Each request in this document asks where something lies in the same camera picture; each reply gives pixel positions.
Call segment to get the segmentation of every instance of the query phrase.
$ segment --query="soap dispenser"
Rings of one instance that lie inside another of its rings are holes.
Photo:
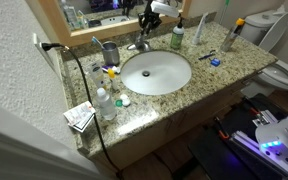
[[[183,18],[180,19],[180,22],[173,29],[172,39],[171,39],[171,48],[179,49],[181,47],[182,39],[184,36],[184,28],[182,24]]]

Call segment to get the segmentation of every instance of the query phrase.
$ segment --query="granite countertop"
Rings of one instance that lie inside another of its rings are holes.
[[[185,29],[184,39],[180,50],[170,48],[171,33],[156,38],[148,39],[154,50],[171,51],[184,56],[192,68],[192,78],[180,90],[159,96],[147,96],[137,94],[129,90],[117,76],[120,92],[113,93],[113,99],[119,98],[120,94],[127,94],[131,100],[129,107],[117,107],[117,116],[111,121],[105,121],[97,111],[98,121],[107,148],[134,136],[145,128],[152,127],[159,121],[166,119],[172,114],[183,110],[193,103],[211,96],[215,92],[233,84],[257,72],[276,61],[276,57],[257,46],[238,37],[231,50],[226,53],[216,53],[221,64],[215,69],[210,67],[209,60],[199,61],[198,57],[206,55],[210,50],[218,50],[223,42],[227,29],[215,22],[207,23],[203,29],[200,45],[192,45],[191,39],[196,31],[196,26]],[[138,54],[138,51],[126,50],[128,45],[119,47],[120,67],[127,60]],[[103,62],[101,52],[80,58],[82,65],[91,61]],[[64,89],[69,108],[87,101],[83,81],[75,61],[60,63]],[[96,97],[96,86],[88,79],[91,97]],[[81,136],[76,133],[77,145],[81,145]],[[82,139],[89,147],[87,157],[102,152],[94,122],[92,122],[82,134]]]

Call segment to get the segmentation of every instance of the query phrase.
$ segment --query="water bottle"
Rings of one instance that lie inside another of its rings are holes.
[[[97,102],[100,105],[100,113],[105,120],[112,120],[116,116],[116,109],[109,93],[103,88],[97,90]]]

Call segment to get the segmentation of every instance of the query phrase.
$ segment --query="toothbrush holder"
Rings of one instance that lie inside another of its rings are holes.
[[[120,64],[120,54],[118,52],[117,45],[108,41],[103,43],[104,49],[102,49],[103,58],[105,65],[107,66],[117,66]]]

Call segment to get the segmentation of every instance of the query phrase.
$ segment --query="black power cord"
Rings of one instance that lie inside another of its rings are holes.
[[[48,44],[48,43],[42,43],[42,48],[44,49],[44,51],[49,51],[50,49],[52,49],[53,47],[62,47],[65,49],[65,51],[68,51],[75,59],[75,61],[77,62],[77,65],[81,71],[81,74],[82,74],[82,78],[83,78],[83,82],[84,82],[84,86],[85,86],[85,90],[86,90],[86,94],[87,94],[87,99],[88,101],[92,103],[92,98],[91,98],[91,95],[90,95],[90,92],[89,92],[89,89],[88,89],[88,85],[87,85],[87,81],[85,79],[85,73],[84,73],[84,70],[82,68],[82,64],[80,62],[80,60],[78,59],[78,57],[75,55],[75,53],[73,53],[73,51],[67,47],[67,46],[64,46],[62,44],[59,44],[59,43],[52,43],[52,44]],[[115,164],[114,162],[111,160],[107,150],[106,150],[106,147],[105,147],[105,144],[104,144],[104,140],[103,140],[103,137],[102,137],[102,133],[101,133],[101,130],[100,130],[100,126],[98,125],[98,121],[97,121],[97,117],[96,117],[96,114],[94,114],[94,122],[95,122],[95,126],[96,126],[96,130],[97,130],[97,133],[98,133],[98,136],[100,138],[100,142],[101,142],[101,146],[102,146],[102,149],[104,151],[104,154],[107,158],[107,160],[109,161],[109,163],[116,169],[117,173],[116,173],[116,177],[119,178],[120,180],[123,180],[123,171],[120,170]]]

